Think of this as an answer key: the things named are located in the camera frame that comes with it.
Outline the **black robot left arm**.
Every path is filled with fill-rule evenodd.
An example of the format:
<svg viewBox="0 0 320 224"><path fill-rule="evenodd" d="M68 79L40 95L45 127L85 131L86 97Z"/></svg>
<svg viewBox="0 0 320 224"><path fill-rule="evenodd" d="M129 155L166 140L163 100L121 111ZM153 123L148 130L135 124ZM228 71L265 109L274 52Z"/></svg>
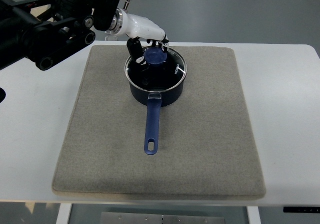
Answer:
<svg viewBox="0 0 320 224"><path fill-rule="evenodd" d="M0 68L22 58L48 70L116 24L120 0L1 0Z"/></svg>

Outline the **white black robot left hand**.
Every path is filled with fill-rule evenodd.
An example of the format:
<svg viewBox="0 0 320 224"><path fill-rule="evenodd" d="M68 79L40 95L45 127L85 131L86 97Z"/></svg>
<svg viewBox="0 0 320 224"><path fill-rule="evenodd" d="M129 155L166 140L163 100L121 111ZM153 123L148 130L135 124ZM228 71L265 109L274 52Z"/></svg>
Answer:
<svg viewBox="0 0 320 224"><path fill-rule="evenodd" d="M159 66L167 59L169 39L162 28L146 17L118 8L107 32L129 37L126 45L130 57L138 64Z"/></svg>

